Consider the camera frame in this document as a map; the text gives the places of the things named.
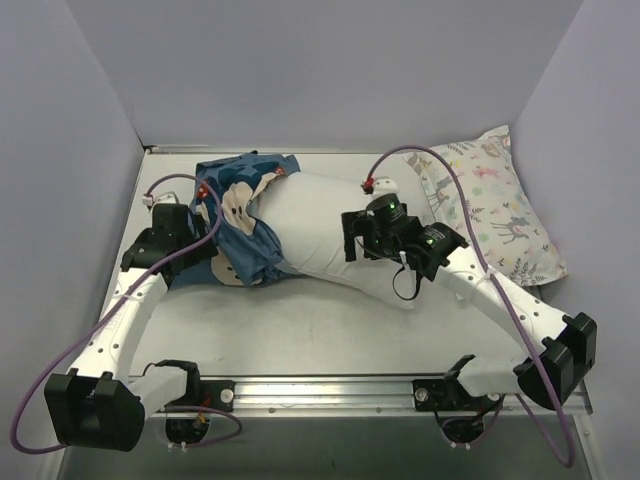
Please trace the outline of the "blue letter print pillowcase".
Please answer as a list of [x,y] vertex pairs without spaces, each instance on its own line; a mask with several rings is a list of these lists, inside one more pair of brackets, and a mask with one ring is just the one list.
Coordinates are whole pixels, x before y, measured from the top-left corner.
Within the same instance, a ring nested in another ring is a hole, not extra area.
[[266,286],[294,276],[276,233],[257,218],[257,199],[272,182],[299,171],[293,155],[255,151],[198,163],[195,176],[218,197],[198,185],[190,208],[202,217],[206,228],[219,225],[213,239],[217,255],[182,271],[172,286]]

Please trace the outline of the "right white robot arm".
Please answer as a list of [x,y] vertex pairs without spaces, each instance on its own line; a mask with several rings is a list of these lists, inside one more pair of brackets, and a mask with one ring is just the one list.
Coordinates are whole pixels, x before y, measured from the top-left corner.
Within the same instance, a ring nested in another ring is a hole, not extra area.
[[487,266],[466,239],[447,225],[424,225],[388,193],[364,209],[341,215],[345,258],[362,249],[367,259],[386,259],[455,292],[491,319],[524,352],[497,362],[462,358],[443,385],[446,402],[465,409],[478,397],[524,395],[548,410],[560,408],[595,363],[597,324],[585,313],[571,317],[545,304]]

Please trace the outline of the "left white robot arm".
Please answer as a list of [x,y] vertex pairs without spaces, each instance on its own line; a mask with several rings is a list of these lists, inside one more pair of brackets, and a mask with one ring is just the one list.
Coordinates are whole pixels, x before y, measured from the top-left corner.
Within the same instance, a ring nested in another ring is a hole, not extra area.
[[172,404],[180,411],[202,399],[196,363],[161,360],[130,380],[133,357],[145,328],[176,277],[216,255],[205,226],[188,206],[160,203],[152,223],[125,251],[104,322],[64,374],[51,375],[44,397],[58,441],[128,452],[145,421]]

